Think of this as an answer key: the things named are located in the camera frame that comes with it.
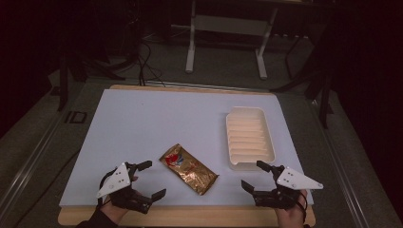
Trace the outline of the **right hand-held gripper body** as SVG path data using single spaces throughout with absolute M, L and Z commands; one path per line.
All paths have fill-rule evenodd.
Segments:
M 297 170 L 281 166 L 272 166 L 276 188 L 271 191 L 254 190 L 253 199 L 257 206 L 290 209 L 298 202 L 301 190 L 322 189 L 323 184 L 313 180 Z

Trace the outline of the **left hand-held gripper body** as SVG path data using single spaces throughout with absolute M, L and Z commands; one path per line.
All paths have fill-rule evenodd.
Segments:
M 136 163 L 123 162 L 102 178 L 97 193 L 99 209 L 107 200 L 110 200 L 113 205 L 124 209 L 143 214 L 148 212 L 152 200 L 132 187 L 132 182 L 137 179 L 136 165 Z

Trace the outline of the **white ridged plastic tray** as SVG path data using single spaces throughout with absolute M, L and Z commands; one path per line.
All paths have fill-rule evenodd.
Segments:
M 276 153 L 265 113 L 258 107 L 236 106 L 226 116 L 229 165 L 236 171 L 255 171 L 257 161 L 272 163 Z

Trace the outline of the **gold foil snack packet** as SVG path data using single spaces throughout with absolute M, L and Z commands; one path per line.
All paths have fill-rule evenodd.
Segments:
M 200 196 L 210 189 L 219 176 L 179 143 L 171 146 L 163 153 L 160 162 Z

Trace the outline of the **person's left hand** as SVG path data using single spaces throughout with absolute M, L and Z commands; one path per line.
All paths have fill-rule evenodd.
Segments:
M 100 209 L 111 221 L 115 224 L 119 224 L 124 216 L 129 212 L 128 209 L 124 209 L 112 204 L 110 200 L 107 200 Z

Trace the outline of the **person's right hand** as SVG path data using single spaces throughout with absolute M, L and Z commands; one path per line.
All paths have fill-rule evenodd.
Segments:
M 307 191 L 301 190 L 297 204 L 288 210 L 276 209 L 278 228 L 304 228 Z

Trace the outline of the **pale blue table mat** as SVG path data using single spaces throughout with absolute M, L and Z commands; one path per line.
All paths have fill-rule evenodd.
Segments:
M 87 132 L 78 160 L 60 201 L 61 206 L 96 202 L 102 177 L 123 162 L 151 161 L 133 186 L 149 196 L 165 190 L 162 205 L 251 205 L 240 183 L 271 190 L 271 174 L 256 169 L 235 171 L 229 166 L 226 116 L 235 106 L 264 111 L 277 165 L 301 168 L 278 99 L 274 95 L 220 94 L 107 89 Z M 199 195 L 160 161 L 180 144 L 218 176 Z

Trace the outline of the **black metal stand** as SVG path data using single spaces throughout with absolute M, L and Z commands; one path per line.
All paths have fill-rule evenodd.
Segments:
M 309 57 L 301 69 L 295 75 L 292 75 L 288 58 L 294 48 L 297 46 L 298 42 L 302 39 L 302 37 L 299 36 L 287 51 L 284 59 L 286 70 L 291 82 L 271 89 L 272 92 L 285 92 L 293 87 L 304 83 L 309 83 L 304 92 L 304 96 L 313 101 L 317 98 L 318 94 L 321 94 L 319 99 L 320 105 L 318 118 L 325 129 L 328 128 L 327 113 L 329 107 L 330 87 L 333 76 L 328 70 L 325 70 L 324 66 L 320 63 L 320 60 L 317 57 L 317 46 L 319 45 L 320 38 L 326 27 L 327 25 L 323 23 L 306 22 L 304 24 L 303 33 L 308 37 L 309 41 L 314 46 Z
M 97 63 L 95 60 L 85 56 L 85 54 L 78 51 L 64 50 L 59 58 L 59 86 L 57 95 L 59 96 L 58 110 L 62 111 L 68 102 L 68 74 L 71 73 L 73 77 L 77 76 L 79 79 L 86 79 L 86 71 L 84 65 L 88 65 L 112 80 L 123 81 L 124 78 L 114 74 L 105 66 Z

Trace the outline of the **grey metal floor rail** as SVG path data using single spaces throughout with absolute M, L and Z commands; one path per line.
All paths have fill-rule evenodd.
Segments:
M 35 145 L 33 151 L 19 165 L 19 170 L 14 176 L 10 186 L 0 198 L 0 220 L 5 219 L 10 209 L 13 207 L 25 186 L 28 184 L 29 179 L 34 172 L 37 163 L 43 157 L 48 145 L 58 128 L 58 125 L 63 121 L 66 116 L 65 111 L 57 111 L 49 122 L 45 133 L 41 136 L 39 142 Z
M 310 110 L 314 115 L 314 119 L 317 122 L 319 130 L 324 137 L 324 141 L 327 144 L 331 164 L 333 166 L 333 171 L 335 172 L 338 186 L 343 194 L 343 198 L 349 208 L 350 214 L 355 223 L 355 228 L 369 228 L 368 221 L 366 220 L 361 205 L 356 197 L 355 190 L 351 182 L 349 181 L 349 176 L 347 175 L 344 166 L 342 164 L 342 161 L 338 156 L 336 146 L 332 141 L 329 131 L 322 126 L 322 123 L 319 120 L 318 117 L 319 105 L 317 104 L 317 101 L 316 100 L 308 101 L 307 104 L 310 107 Z

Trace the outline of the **white metal table frame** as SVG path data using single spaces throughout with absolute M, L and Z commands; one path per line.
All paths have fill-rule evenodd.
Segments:
M 275 23 L 278 8 L 273 8 L 269 13 L 267 21 L 230 18 L 222 16 L 211 16 L 196 13 L 197 0 L 192 0 L 190 16 L 190 39 L 185 64 L 185 72 L 192 73 L 195 62 L 195 34 L 197 30 L 243 34 L 260 36 L 262 42 L 259 48 L 255 49 L 255 56 L 259 70 L 259 77 L 262 80 L 268 78 L 263 54 L 266 49 L 273 25 Z

